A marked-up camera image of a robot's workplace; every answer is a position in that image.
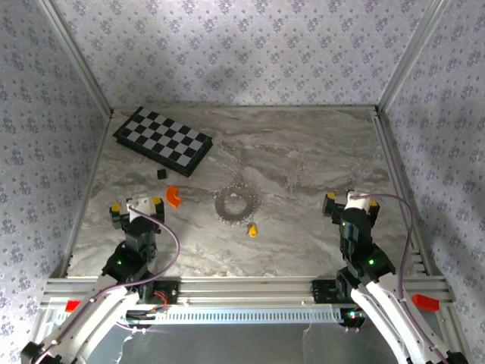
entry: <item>floral wallpaper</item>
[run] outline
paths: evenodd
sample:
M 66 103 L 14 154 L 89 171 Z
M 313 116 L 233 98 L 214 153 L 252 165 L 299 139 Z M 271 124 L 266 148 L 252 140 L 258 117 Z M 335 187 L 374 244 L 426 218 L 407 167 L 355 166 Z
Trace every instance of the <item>floral wallpaper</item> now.
M 373 105 L 427 0 L 55 0 L 111 107 Z
M 64 253 L 101 113 L 35 2 L 0 2 L 0 362 L 19 362 Z
M 388 115 L 438 268 L 485 362 L 485 3 L 453 2 Z

